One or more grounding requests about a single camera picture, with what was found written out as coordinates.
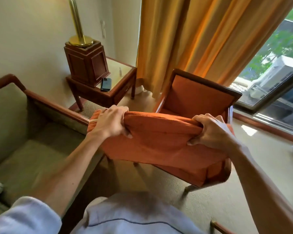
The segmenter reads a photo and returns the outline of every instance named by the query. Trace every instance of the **orange armchair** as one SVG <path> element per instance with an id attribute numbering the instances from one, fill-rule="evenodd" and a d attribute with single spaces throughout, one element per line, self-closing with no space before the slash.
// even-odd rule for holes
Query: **orange armchair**
<path id="1" fill-rule="evenodd" d="M 241 96 L 241 93 L 230 88 L 175 69 L 153 112 L 186 118 L 210 113 L 213 116 L 222 115 L 225 122 L 231 123 L 232 105 Z M 225 182 L 231 173 L 231 160 L 228 158 L 196 173 L 168 166 L 154 166 L 190 183 L 185 192 Z"/>

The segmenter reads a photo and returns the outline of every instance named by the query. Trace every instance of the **tree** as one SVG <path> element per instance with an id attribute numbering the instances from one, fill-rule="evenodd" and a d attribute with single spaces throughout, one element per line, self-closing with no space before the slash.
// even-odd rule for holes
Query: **tree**
<path id="1" fill-rule="evenodd" d="M 293 9 L 286 19 L 293 21 Z M 293 33 L 276 30 L 249 62 L 240 77 L 251 81 L 259 78 L 272 65 L 274 59 L 282 55 L 293 58 Z"/>

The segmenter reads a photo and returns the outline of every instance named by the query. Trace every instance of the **window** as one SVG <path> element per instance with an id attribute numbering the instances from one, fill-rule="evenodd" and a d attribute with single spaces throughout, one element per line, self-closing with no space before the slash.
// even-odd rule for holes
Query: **window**
<path id="1" fill-rule="evenodd" d="M 235 108 L 293 131 L 293 9 L 230 87 Z"/>

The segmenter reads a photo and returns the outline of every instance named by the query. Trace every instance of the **brass lamp pole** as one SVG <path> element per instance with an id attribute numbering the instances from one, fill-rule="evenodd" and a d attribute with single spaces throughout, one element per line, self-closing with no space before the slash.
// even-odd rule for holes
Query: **brass lamp pole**
<path id="1" fill-rule="evenodd" d="M 76 0 L 68 0 L 68 2 L 70 6 L 71 15 L 74 21 L 75 31 L 77 34 L 75 36 L 70 37 L 69 42 L 70 44 L 77 47 L 89 47 L 94 43 L 94 39 L 92 39 L 89 36 L 85 36 L 84 32 L 82 31 L 82 23 L 80 22 Z"/>

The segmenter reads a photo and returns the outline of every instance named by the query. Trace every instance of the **shirt sleeve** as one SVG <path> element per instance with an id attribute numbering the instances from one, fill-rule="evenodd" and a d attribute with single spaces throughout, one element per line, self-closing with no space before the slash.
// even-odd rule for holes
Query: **shirt sleeve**
<path id="1" fill-rule="evenodd" d="M 0 234 L 57 234 L 61 218 L 44 202 L 21 197 L 0 215 Z"/>

